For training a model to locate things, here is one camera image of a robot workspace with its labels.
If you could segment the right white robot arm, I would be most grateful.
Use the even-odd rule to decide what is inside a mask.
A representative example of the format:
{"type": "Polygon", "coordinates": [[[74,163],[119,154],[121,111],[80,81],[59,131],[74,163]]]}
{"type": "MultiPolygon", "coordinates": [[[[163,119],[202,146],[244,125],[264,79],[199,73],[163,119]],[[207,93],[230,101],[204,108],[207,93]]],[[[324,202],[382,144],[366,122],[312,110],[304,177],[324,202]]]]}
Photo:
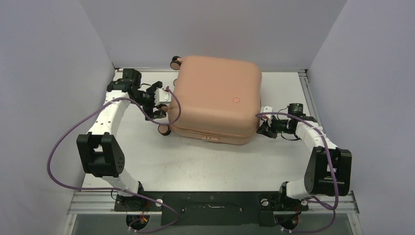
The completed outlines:
{"type": "Polygon", "coordinates": [[[296,200],[311,199],[328,210],[336,210],[340,197],[349,192],[351,152],[334,144],[317,120],[303,112],[300,103],[290,103],[279,112],[264,106],[256,117],[262,121],[258,134],[272,139],[283,134],[294,135],[310,151],[303,178],[281,185],[277,205],[288,210],[296,200]]]}

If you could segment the pink suitcase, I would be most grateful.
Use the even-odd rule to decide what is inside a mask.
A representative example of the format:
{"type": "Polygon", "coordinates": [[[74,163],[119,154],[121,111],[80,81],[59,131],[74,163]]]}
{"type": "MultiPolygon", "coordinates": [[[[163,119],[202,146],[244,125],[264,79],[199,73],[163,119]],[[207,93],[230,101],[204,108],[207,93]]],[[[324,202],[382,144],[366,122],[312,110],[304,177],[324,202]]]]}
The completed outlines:
{"type": "Polygon", "coordinates": [[[248,61],[191,55],[174,56],[178,71],[167,108],[169,128],[186,138],[243,145],[259,127],[260,68],[248,61]]]}

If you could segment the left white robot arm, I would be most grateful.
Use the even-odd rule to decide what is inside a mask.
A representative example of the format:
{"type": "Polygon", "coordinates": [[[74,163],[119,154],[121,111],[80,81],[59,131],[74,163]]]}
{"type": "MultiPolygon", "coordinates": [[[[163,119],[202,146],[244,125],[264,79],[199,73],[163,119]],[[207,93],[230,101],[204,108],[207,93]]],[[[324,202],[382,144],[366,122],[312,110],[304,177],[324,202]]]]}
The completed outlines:
{"type": "Polygon", "coordinates": [[[135,69],[124,69],[121,78],[115,78],[106,88],[104,108],[86,134],[77,137],[76,144],[82,167],[87,174],[102,179],[118,188],[116,202],[135,211],[149,206],[141,194],[144,188],[125,168],[125,155],[116,140],[121,119],[132,101],[147,114],[146,120],[162,118],[164,111],[154,111],[155,94],[163,83],[157,81],[141,86],[142,74],[135,69]]]}

